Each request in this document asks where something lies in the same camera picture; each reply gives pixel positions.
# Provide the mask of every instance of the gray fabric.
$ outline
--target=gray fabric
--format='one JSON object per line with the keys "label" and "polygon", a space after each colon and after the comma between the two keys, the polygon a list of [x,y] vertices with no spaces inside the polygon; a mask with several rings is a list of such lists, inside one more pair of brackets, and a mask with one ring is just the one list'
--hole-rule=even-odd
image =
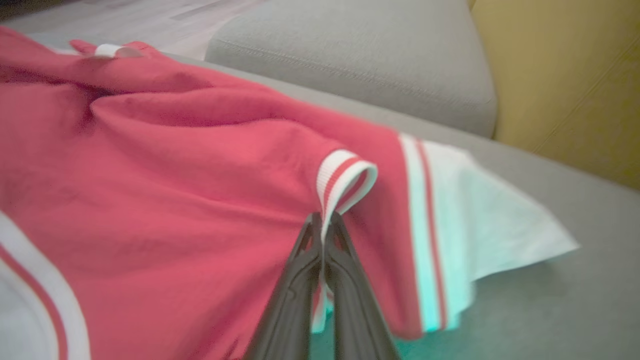
{"label": "gray fabric", "polygon": [[268,0],[205,59],[491,136],[495,92],[465,0]]}
{"label": "gray fabric", "polygon": [[[49,37],[34,36],[48,43]],[[55,40],[56,47],[62,42]],[[174,56],[292,97],[470,151],[553,212],[582,248],[481,279],[456,331],[399,342],[405,360],[615,360],[640,354],[640,192],[543,158],[394,111],[234,69]],[[333,359],[333,331],[312,338],[313,360]]]}

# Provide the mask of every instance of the shirt sleeve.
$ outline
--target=shirt sleeve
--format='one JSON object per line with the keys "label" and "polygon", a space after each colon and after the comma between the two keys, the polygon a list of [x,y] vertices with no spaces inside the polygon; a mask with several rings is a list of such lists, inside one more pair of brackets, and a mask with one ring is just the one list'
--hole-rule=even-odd
{"label": "shirt sleeve", "polygon": [[465,151],[400,141],[423,331],[457,327],[476,279],[577,248],[553,214]]}

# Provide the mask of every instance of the red stripe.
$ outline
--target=red stripe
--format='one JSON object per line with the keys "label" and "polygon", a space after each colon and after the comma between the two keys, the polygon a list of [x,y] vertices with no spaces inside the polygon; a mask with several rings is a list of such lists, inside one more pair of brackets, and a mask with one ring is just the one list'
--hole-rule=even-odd
{"label": "red stripe", "polygon": [[58,313],[56,306],[53,304],[53,300],[49,297],[42,285],[25,269],[20,265],[6,249],[0,245],[0,259],[4,261],[15,272],[22,281],[24,281],[34,293],[38,296],[41,303],[49,313],[49,318],[53,323],[54,329],[56,329],[56,337],[58,338],[58,359],[66,359],[67,350],[67,336],[65,334],[65,328],[62,325],[62,317]]}
{"label": "red stripe", "polygon": [[324,188],[324,202],[323,202],[324,209],[323,209],[323,213],[326,211],[327,202],[329,201],[329,195],[331,195],[331,191],[333,191],[333,186],[335,185],[336,181],[338,181],[340,176],[342,176],[342,174],[351,165],[357,163],[358,161],[360,161],[360,158],[358,156],[354,156],[354,157],[352,157],[350,159],[347,159],[345,162],[340,164],[340,166],[337,169],[335,169],[333,174],[331,174],[331,177],[329,178],[329,181],[326,184],[326,188]]}
{"label": "red stripe", "polygon": [[344,205],[345,202],[347,202],[354,195],[356,195],[356,192],[362,187],[362,185],[364,184],[365,180],[367,180],[367,176],[368,176],[367,172],[362,172],[362,173],[360,173],[360,175],[358,175],[358,179],[356,180],[355,184],[349,189],[349,191],[347,191],[342,196],[340,201],[338,201],[338,206],[336,206],[336,208],[339,209],[341,206]]}
{"label": "red stripe", "polygon": [[422,168],[424,169],[424,182],[427,193],[427,214],[429,217],[429,244],[431,245],[431,256],[433,258],[433,271],[436,274],[436,286],[438,288],[438,308],[440,310],[440,330],[447,328],[447,302],[444,293],[442,280],[442,265],[440,264],[440,251],[438,249],[438,232],[436,231],[435,212],[433,210],[433,183],[431,180],[431,170],[426,150],[420,140],[415,141],[418,148]]}

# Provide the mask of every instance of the couch cushion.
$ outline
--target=couch cushion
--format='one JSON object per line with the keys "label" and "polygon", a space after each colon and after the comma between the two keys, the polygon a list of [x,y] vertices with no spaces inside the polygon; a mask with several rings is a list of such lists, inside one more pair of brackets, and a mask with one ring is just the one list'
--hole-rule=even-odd
{"label": "couch cushion", "polygon": [[491,136],[493,84],[466,0],[268,0],[209,62]]}

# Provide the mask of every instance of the floor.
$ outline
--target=floor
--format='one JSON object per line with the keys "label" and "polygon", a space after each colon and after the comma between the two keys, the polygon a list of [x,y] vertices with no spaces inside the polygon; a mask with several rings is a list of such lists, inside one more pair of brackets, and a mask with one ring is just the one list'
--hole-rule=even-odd
{"label": "floor", "polygon": [[263,0],[27,0],[0,6],[0,25],[22,33],[143,41],[160,51],[203,59],[211,35]]}

